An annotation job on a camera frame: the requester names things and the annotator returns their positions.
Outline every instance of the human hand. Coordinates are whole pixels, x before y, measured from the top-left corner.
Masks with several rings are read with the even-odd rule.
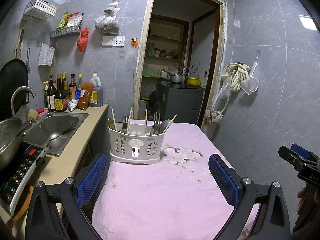
[[[301,210],[303,208],[303,205],[304,205],[304,196],[306,194],[306,188],[304,187],[303,189],[301,189],[298,193],[297,193],[297,197],[298,198],[301,198],[299,200],[299,203],[298,203],[298,210],[297,210],[297,215],[300,215],[301,213]],[[316,204],[320,204],[320,191],[317,189],[316,192],[315,192],[315,203]]]

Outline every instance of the black frying pan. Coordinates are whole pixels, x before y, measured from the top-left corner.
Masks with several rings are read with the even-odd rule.
[[[11,97],[15,90],[28,85],[28,69],[20,59],[12,59],[0,71],[0,120],[12,116]],[[13,102],[14,112],[20,109],[26,91],[20,91]]]

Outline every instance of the red button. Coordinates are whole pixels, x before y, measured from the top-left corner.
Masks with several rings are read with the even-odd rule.
[[[29,152],[29,155],[33,155],[35,152],[36,152],[36,149],[33,148],[33,149]]]

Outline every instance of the stainless steel sink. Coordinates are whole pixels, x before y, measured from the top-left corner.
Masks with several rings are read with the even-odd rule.
[[[29,143],[47,146],[50,139],[55,138],[68,128],[76,125],[76,128],[72,131],[50,142],[48,154],[59,156],[88,115],[89,114],[78,113],[48,113],[38,120],[39,123],[35,123],[26,131],[27,135],[23,140]]]

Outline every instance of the beige countertop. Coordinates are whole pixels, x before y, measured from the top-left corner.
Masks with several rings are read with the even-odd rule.
[[[107,108],[108,104],[103,104],[101,107],[88,107],[86,111],[74,110],[74,113],[88,113],[89,115],[71,137],[62,154],[60,156],[47,155],[45,163],[36,169],[32,180],[35,182],[41,180],[46,185],[50,185],[60,184],[65,178],[73,177],[86,145]],[[60,204],[57,204],[57,207],[58,210],[61,209]],[[0,216],[5,223],[10,219],[10,215],[1,206]],[[13,227],[12,233],[17,239],[24,239],[26,217],[26,215],[22,216]]]

